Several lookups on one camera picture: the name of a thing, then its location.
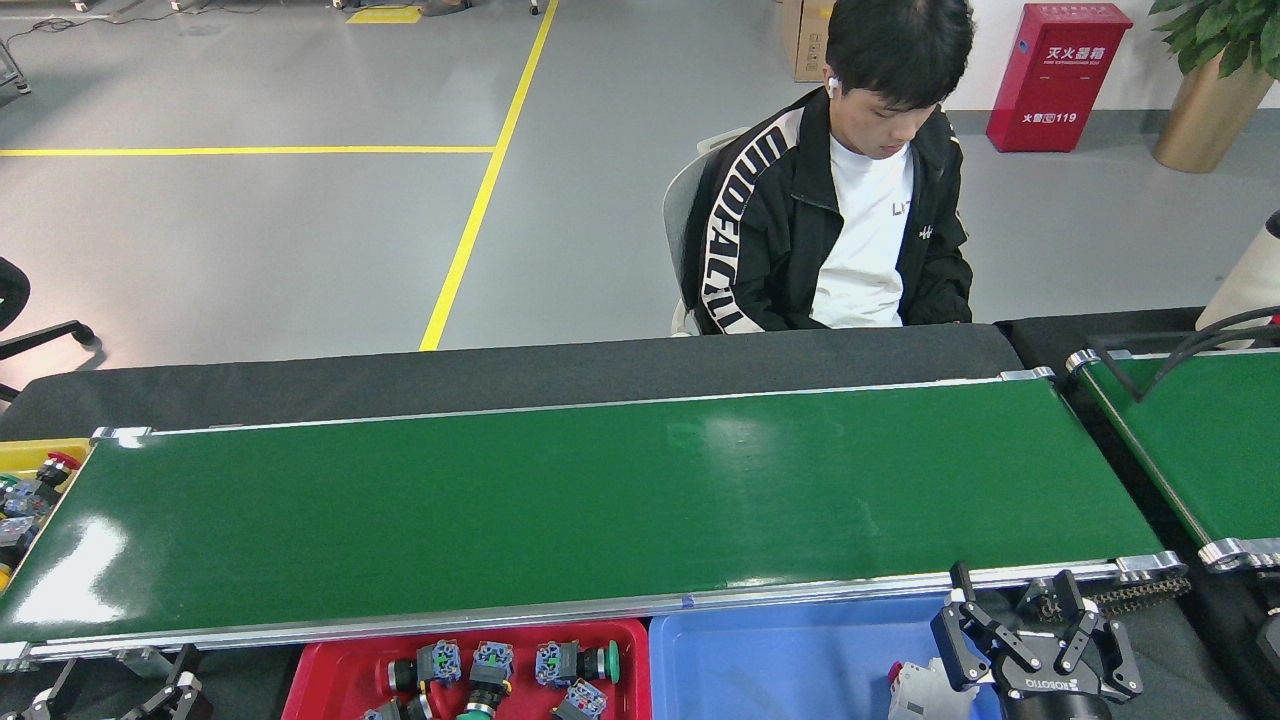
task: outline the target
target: chain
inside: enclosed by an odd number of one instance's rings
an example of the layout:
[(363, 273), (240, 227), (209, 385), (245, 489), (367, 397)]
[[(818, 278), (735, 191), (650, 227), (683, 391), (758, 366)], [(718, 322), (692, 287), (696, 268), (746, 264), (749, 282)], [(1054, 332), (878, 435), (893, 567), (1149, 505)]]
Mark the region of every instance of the chain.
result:
[[(1156, 580), (1140, 585), (1116, 588), (1098, 594), (1088, 596), (1097, 603), (1103, 618), (1115, 618), (1125, 612), (1133, 612), (1144, 607), (1152, 607), (1181, 597), (1190, 592), (1192, 583), (1187, 578), (1170, 578)], [(1062, 609), (1057, 603), (1057, 597), (1046, 593), (1036, 598), (1036, 610), (1043, 623), (1062, 623)]]

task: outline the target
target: chair wheel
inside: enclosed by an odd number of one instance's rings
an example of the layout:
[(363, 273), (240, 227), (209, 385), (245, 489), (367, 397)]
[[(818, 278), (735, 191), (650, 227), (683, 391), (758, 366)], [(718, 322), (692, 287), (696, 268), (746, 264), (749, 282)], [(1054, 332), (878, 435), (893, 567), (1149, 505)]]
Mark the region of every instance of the chair wheel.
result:
[(81, 345), (93, 345), (97, 336), (93, 334), (93, 331), (91, 331), (88, 325), (81, 325), (79, 329), (72, 333), (72, 338)]

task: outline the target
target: black cable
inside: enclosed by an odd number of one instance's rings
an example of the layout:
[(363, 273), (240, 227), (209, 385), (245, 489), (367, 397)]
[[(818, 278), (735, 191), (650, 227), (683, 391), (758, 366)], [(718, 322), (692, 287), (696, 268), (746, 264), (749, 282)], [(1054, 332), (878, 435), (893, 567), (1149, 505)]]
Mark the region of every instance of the black cable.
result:
[[(1147, 382), (1144, 389), (1138, 388), (1137, 383), (1128, 373), (1120, 369), (1119, 363), (1111, 357), (1108, 350), (1110, 342), (1100, 343), (1098, 359), (1102, 364), (1111, 370), (1120, 386), (1129, 393), (1135, 402), (1142, 402), (1146, 400), (1151, 391), (1156, 388), (1160, 380), (1165, 379), (1169, 373), (1172, 373), (1175, 368), (1183, 364), (1187, 359), (1197, 355), (1201, 351), (1210, 350), (1222, 345), (1224, 342), (1231, 342), (1236, 340), (1272, 340), (1280, 338), (1280, 325), (1261, 325), (1240, 329), (1228, 329), (1236, 323), (1244, 323), (1248, 320), (1257, 320), (1262, 318), (1270, 318), (1280, 314), (1280, 306), (1260, 307), (1257, 310), (1249, 310), (1247, 313), (1239, 313), (1229, 318), (1222, 318), (1216, 323), (1204, 325), (1199, 331), (1187, 336), (1178, 347), (1175, 347), (1165, 359), (1165, 361), (1156, 370), (1156, 374)], [(1107, 340), (1116, 340), (1123, 336), (1112, 336)]]
[(35, 32), (51, 32), (51, 33), (65, 32), (72, 28), (87, 26), (88, 23), (106, 23), (110, 26), (127, 26), (129, 23), (136, 23), (136, 22), (156, 23), (172, 18), (174, 15), (204, 15), (205, 13), (215, 13), (215, 12), (230, 13), (233, 15), (252, 15), (255, 13), (262, 12), (266, 8), (268, 3), (270, 3), (270, 0), (262, 0), (262, 3), (257, 8), (253, 8), (252, 10), (233, 10), (232, 8), (227, 6), (227, 0), (221, 0), (221, 3), (218, 5), (204, 5), (198, 10), (173, 10), (160, 15), (159, 18), (129, 18), (127, 20), (113, 20), (110, 18), (88, 18), (84, 20), (70, 20), (67, 18), (47, 18), (31, 26), (29, 29), (15, 32), (9, 37), (4, 38), (4, 46), (5, 50), (9, 50), (9, 44), (13, 42), (15, 37), (22, 37), (24, 35), (31, 35)]

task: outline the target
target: white cylinder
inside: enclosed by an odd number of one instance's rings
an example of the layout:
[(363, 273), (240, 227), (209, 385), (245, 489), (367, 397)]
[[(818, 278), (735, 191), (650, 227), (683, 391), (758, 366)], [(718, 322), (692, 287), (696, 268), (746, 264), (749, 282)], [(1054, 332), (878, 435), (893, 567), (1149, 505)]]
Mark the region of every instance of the white cylinder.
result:
[[(1267, 224), (1253, 240), (1240, 261), (1217, 288), (1213, 300), (1204, 307), (1196, 329), (1224, 318), (1280, 305), (1280, 211), (1271, 215)], [(1258, 318), (1231, 325), (1233, 329), (1265, 325), (1271, 318)], [(1224, 347), (1248, 347), (1251, 341), (1225, 343)]]

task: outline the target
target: gray floor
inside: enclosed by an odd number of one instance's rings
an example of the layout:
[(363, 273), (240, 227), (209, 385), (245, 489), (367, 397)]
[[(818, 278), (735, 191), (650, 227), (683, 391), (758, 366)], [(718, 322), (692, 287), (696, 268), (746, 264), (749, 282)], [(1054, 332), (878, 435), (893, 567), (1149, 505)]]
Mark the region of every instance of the gray floor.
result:
[[(0, 147), (492, 146), (541, 18), (522, 0), (476, 1), (404, 26), (271, 0), (19, 37), (35, 92), (0, 88)], [(165, 12), (145, 0), (119, 18)], [(667, 182), (698, 140), (808, 90), (790, 81), (778, 12), (562, 0), (440, 347), (666, 334)], [(4, 3), (0, 33), (50, 14), (84, 18)], [(1160, 167), (1155, 137), (1134, 132), (1091, 128), (1065, 155), (961, 142), (980, 322), (1202, 305), (1280, 206), (1275, 132), (1243, 136), (1210, 176)], [(0, 382), (416, 350), (488, 163), (0, 158), (0, 254), (35, 286), (5, 336), (77, 318), (104, 340), (93, 357), (68, 340), (5, 361)]]

